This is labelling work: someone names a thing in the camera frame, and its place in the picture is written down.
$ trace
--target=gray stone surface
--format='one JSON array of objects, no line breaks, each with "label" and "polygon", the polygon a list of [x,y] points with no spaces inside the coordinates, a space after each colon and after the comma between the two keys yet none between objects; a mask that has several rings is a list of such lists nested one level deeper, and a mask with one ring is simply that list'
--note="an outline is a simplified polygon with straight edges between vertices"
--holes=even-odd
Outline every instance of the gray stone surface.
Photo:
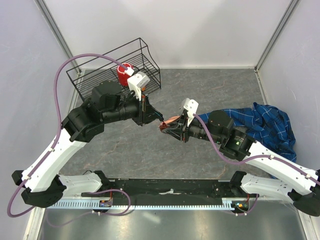
[{"label": "gray stone surface", "polygon": [[[149,95],[165,119],[180,115],[185,98],[199,103],[198,114],[263,103],[253,69],[163,69],[162,90]],[[102,170],[109,178],[230,179],[235,171],[268,177],[253,166],[223,162],[211,144],[199,139],[180,142],[160,132],[159,121],[144,127],[132,120],[105,126],[64,166],[64,175]]]}]

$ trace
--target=black wire basket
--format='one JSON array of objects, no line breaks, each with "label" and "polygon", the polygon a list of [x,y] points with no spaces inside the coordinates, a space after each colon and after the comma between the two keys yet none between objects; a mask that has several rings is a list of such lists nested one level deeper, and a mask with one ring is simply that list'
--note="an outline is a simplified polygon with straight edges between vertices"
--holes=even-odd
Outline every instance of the black wire basket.
[{"label": "black wire basket", "polygon": [[[121,63],[131,64],[135,73],[141,71],[147,74],[150,78],[150,82],[145,86],[143,93],[150,94],[155,90],[161,89],[159,66],[152,58],[148,45],[140,37],[108,51],[103,55],[107,55]],[[108,62],[105,59],[96,57],[67,70],[66,74],[79,93],[82,101],[85,101],[91,97],[92,89],[103,81],[119,81],[117,67],[118,65],[113,62]],[[70,71],[76,68],[85,71],[80,77],[73,79]],[[129,93],[130,90],[127,86],[121,85],[121,87],[124,94]]]}]

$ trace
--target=blue cloth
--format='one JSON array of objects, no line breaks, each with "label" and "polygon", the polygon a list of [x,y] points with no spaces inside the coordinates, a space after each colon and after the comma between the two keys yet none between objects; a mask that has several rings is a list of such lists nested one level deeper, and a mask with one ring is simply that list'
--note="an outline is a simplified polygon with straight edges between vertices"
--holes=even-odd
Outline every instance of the blue cloth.
[{"label": "blue cloth", "polygon": [[[294,151],[296,142],[292,131],[290,119],[284,112],[271,105],[253,103],[252,109],[230,108],[223,109],[229,117],[233,118],[234,126],[247,127],[246,133],[262,143],[266,148],[296,162]],[[207,123],[210,112],[199,115]]]}]

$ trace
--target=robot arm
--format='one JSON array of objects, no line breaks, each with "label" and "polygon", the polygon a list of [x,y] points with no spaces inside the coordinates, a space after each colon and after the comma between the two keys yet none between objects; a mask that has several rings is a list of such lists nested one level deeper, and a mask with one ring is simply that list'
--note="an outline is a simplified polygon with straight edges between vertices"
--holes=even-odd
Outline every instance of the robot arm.
[{"label": "robot arm", "polygon": [[[195,100],[187,98],[182,103],[182,115],[171,122],[163,123],[160,130],[185,143],[190,137],[209,141],[204,126],[198,119],[194,119],[193,114],[196,113],[197,107],[198,103]],[[261,156],[246,163],[260,168],[278,179],[257,177],[237,171],[229,184],[231,191],[235,195],[244,191],[248,194],[275,197],[293,203],[297,209],[304,213],[320,216],[320,185],[311,180],[313,178],[319,181],[320,171],[308,169],[287,160],[244,132],[233,128],[233,125],[233,119],[224,111],[215,110],[210,113],[208,123],[205,126],[213,141],[220,144],[219,152],[239,162],[246,161],[252,156]],[[306,174],[302,175],[291,166]]]},{"label": "robot arm", "polygon": [[41,158],[51,154],[25,183],[21,196],[26,204],[46,208],[62,197],[96,192],[102,185],[108,185],[108,179],[101,171],[79,176],[58,175],[68,160],[92,138],[104,131],[105,124],[132,119],[143,126],[163,116],[149,102],[149,97],[141,92],[149,78],[138,72],[128,79],[130,92],[123,95],[117,82],[104,81],[92,89],[91,98],[73,109],[62,121],[62,131],[54,149],[52,143],[39,158],[26,170],[16,170],[12,178],[16,185],[28,178],[28,174]]}]

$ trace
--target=red cup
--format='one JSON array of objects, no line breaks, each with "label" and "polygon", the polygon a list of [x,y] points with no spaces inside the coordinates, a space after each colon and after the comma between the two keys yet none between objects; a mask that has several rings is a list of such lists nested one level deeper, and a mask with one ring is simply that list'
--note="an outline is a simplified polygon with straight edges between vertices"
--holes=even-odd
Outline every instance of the red cup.
[{"label": "red cup", "polygon": [[[125,65],[128,68],[133,69],[133,67],[129,63],[123,63],[123,65]],[[128,86],[128,78],[130,78],[130,76],[125,73],[125,69],[122,66],[118,66],[116,68],[116,72],[118,73],[119,83],[122,86],[127,87]]]}]

